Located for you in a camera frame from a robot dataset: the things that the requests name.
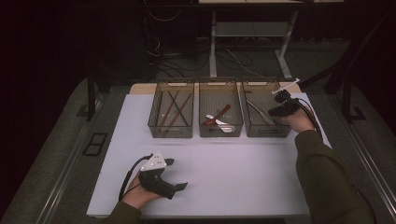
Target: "white table surface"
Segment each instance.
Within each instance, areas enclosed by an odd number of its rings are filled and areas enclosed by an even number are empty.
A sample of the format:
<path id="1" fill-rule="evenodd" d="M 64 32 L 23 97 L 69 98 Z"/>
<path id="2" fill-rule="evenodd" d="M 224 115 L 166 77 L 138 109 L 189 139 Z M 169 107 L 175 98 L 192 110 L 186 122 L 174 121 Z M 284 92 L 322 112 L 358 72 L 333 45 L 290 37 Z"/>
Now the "white table surface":
<path id="1" fill-rule="evenodd" d="M 309 102 L 304 93 L 292 96 Z M 163 172 L 163 179 L 173 185 L 189 184 L 172 200 L 163 198 L 148 204 L 142 210 L 145 218 L 309 214 L 295 170 L 294 131 L 287 138 L 248 138 L 244 127 L 240 137 L 201 138 L 195 94 L 193 138 L 152 138 L 148 127 L 152 99 L 153 94 L 126 96 L 88 216 L 108 216 L 118 201 L 126 173 L 138 159 L 158 150 L 165 158 L 175 159 Z"/>

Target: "metal stand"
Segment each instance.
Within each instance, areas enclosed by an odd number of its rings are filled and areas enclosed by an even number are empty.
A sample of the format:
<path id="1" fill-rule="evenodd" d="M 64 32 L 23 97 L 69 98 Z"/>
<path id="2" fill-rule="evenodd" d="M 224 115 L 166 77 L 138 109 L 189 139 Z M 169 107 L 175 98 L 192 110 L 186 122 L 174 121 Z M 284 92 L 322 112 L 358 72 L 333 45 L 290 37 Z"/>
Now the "metal stand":
<path id="1" fill-rule="evenodd" d="M 216 69 L 216 36 L 283 36 L 280 49 L 275 51 L 277 61 L 286 80 L 291 80 L 291 73 L 285 61 L 285 52 L 288 47 L 291 33 L 296 22 L 298 11 L 293 11 L 289 21 L 281 22 L 217 22 L 216 11 L 212 12 L 212 33 L 209 56 L 210 76 L 217 76 Z"/>
<path id="2" fill-rule="evenodd" d="M 293 28 L 294 28 L 294 23 L 296 22 L 297 19 L 297 15 L 298 15 L 298 11 L 293 11 L 293 13 L 291 14 L 290 17 L 290 22 L 289 25 L 286 29 L 286 33 L 284 34 L 284 38 L 283 38 L 283 43 L 282 43 L 282 47 L 280 47 L 280 49 L 276 49 L 275 50 L 275 55 L 277 58 L 277 62 L 279 63 L 280 69 L 282 71 L 283 77 L 286 80 L 291 80 L 291 73 L 290 70 L 288 68 L 288 64 L 285 61 L 285 52 L 286 52 L 286 48 L 288 47 L 289 41 L 290 41 L 290 37 L 291 37 L 291 33 L 293 32 Z"/>

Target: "table leg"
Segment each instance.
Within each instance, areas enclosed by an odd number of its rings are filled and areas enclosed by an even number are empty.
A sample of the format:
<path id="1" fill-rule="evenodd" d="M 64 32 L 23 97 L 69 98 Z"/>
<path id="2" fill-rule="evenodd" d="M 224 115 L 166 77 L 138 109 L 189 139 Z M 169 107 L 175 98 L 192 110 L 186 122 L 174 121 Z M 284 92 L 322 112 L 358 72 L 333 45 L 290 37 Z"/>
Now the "table leg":
<path id="1" fill-rule="evenodd" d="M 216 77 L 218 75 L 216 67 L 216 11 L 212 12 L 212 34 L 210 43 L 209 68 L 210 76 Z"/>
<path id="2" fill-rule="evenodd" d="M 283 36 L 282 46 L 280 47 L 280 49 L 276 49 L 275 50 L 277 61 L 279 62 L 280 68 L 281 68 L 282 73 L 283 73 L 283 77 L 286 80 L 291 80 L 292 77 L 291 77 L 291 73 L 290 73 L 290 70 L 288 68 L 288 64 L 285 61 L 284 56 L 285 56 L 286 48 L 288 47 L 288 44 L 289 44 L 289 41 L 290 41 L 291 33 L 293 31 L 293 28 L 294 28 L 294 23 L 296 22 L 296 19 L 297 19 L 297 15 L 298 15 L 298 11 L 293 11 L 292 12 L 288 28 L 286 29 L 286 33 Z"/>

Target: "table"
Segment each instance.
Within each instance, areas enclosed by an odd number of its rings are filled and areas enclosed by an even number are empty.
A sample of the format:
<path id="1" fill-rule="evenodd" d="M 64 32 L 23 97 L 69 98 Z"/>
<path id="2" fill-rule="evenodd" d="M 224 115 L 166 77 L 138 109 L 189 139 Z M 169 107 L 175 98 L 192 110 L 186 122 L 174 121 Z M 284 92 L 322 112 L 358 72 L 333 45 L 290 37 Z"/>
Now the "table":
<path id="1" fill-rule="evenodd" d="M 314 0 L 315 4 L 320 4 L 321 0 Z M 326 2 L 344 2 L 344 0 L 330 0 Z M 290 0 L 199 0 L 200 4 L 291 4 Z M 291 80 L 292 76 L 285 61 L 285 52 L 288 47 L 291 33 L 296 22 L 298 11 L 294 10 L 288 21 L 267 21 L 267 22 L 227 22 L 217 21 L 216 11 L 212 14 L 211 48 L 209 57 L 210 76 L 216 77 L 216 36 L 282 36 L 283 42 L 280 49 L 275 50 L 276 58 L 281 68 L 283 77 Z"/>
<path id="2" fill-rule="evenodd" d="M 154 87 L 136 84 L 126 96 L 88 216 L 108 216 L 132 165 L 158 150 L 165 158 L 175 159 L 163 172 L 163 179 L 171 184 L 189 185 L 172 200 L 160 199 L 147 205 L 142 210 L 143 218 L 308 215 L 294 167 L 295 132 L 287 138 L 248 138 L 244 128 L 240 137 L 201 138 L 196 125 L 199 99 L 195 94 L 193 138 L 154 139 L 148 127 Z M 309 101 L 304 93 L 292 95 Z"/>

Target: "metal utensil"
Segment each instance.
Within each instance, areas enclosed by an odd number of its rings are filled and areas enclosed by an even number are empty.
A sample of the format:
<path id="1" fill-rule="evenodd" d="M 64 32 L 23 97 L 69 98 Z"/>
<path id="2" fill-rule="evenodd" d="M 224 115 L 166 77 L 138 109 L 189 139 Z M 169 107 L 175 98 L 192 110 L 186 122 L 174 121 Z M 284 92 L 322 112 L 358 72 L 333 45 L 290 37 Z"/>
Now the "metal utensil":
<path id="1" fill-rule="evenodd" d="M 202 124 L 203 125 L 216 124 L 216 119 L 218 119 L 219 117 L 223 116 L 223 114 L 225 114 L 225 112 L 227 112 L 227 110 L 229 110 L 230 108 L 231 108 L 231 105 L 224 106 L 224 108 L 222 108 L 222 110 L 215 117 L 213 117 L 213 119 L 208 119 L 208 120 L 204 121 L 204 123 L 202 123 Z"/>
<path id="2" fill-rule="evenodd" d="M 270 124 L 270 125 L 275 125 L 274 121 L 272 120 L 271 117 L 268 117 L 264 114 L 264 112 L 260 111 L 259 108 L 257 108 L 257 106 L 255 106 L 254 104 L 252 104 L 250 101 L 247 101 L 247 103 L 249 105 L 251 105 L 251 107 L 253 107 L 257 112 L 259 112 L 259 114 L 262 116 L 262 119 L 264 120 L 265 123 Z"/>
<path id="3" fill-rule="evenodd" d="M 211 115 L 206 115 L 206 118 L 207 119 L 213 119 L 214 117 L 211 116 Z M 222 121 L 220 121 L 218 119 L 215 119 L 215 122 L 219 125 L 219 127 L 221 128 L 221 130 L 224 133 L 232 133 L 235 130 L 235 127 L 233 125 L 231 125 L 231 124 L 222 122 Z"/>

